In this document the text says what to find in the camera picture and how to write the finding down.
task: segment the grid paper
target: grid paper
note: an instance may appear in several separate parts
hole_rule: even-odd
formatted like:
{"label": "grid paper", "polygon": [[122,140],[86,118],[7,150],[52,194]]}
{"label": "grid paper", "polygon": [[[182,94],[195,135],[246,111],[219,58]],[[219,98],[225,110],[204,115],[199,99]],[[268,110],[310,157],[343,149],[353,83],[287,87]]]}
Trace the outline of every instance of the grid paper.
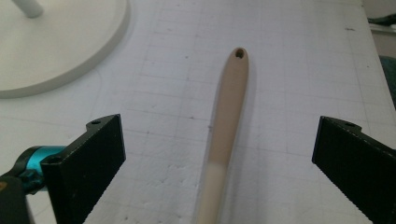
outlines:
{"label": "grid paper", "polygon": [[[134,0],[116,50],[55,91],[0,100],[0,167],[121,113],[127,161],[86,223],[193,223],[222,68],[247,49],[247,98],[220,222],[370,223],[311,162],[319,116],[396,148],[361,0]],[[37,223],[55,223],[46,193]]]}

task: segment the white pole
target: white pole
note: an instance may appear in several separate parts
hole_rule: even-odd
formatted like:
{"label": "white pole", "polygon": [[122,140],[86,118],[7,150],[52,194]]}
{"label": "white pole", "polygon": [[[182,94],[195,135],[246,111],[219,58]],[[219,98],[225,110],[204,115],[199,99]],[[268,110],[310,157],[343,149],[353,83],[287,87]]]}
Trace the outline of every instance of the white pole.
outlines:
{"label": "white pole", "polygon": [[248,84],[248,53],[235,49],[220,82],[197,224],[216,224]]}
{"label": "white pole", "polygon": [[28,18],[35,18],[40,16],[44,9],[36,0],[12,0],[17,7],[22,10]]}

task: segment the screw hole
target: screw hole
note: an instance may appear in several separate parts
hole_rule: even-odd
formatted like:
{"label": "screw hole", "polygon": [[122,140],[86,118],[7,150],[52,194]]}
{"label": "screw hole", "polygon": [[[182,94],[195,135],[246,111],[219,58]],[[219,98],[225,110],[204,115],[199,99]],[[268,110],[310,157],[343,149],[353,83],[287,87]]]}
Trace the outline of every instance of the screw hole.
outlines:
{"label": "screw hole", "polygon": [[346,125],[346,126],[349,126],[349,127],[355,127],[355,126],[356,126],[356,125],[353,124],[353,123],[345,123],[345,125]]}
{"label": "screw hole", "polygon": [[235,57],[237,57],[237,58],[242,59],[242,58],[244,58],[244,56],[245,56],[245,52],[242,49],[238,49],[235,53]]}

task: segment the paintbrush handle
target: paintbrush handle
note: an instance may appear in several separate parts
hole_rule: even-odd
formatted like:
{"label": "paintbrush handle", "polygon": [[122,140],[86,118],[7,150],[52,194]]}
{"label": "paintbrush handle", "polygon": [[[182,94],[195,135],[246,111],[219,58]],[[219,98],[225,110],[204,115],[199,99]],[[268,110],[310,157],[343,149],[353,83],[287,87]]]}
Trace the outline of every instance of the paintbrush handle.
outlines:
{"label": "paintbrush handle", "polygon": [[248,54],[235,49],[224,68],[205,170],[197,223],[214,224],[219,215],[228,164],[248,83]]}

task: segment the white round base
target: white round base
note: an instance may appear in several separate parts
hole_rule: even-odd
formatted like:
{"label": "white round base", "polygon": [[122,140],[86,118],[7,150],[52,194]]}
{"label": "white round base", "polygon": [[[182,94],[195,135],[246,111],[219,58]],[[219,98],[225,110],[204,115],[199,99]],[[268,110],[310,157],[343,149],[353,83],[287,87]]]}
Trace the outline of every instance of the white round base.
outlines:
{"label": "white round base", "polygon": [[0,98],[53,90],[84,75],[113,50],[130,20],[128,0],[39,0],[26,18],[0,1]]}

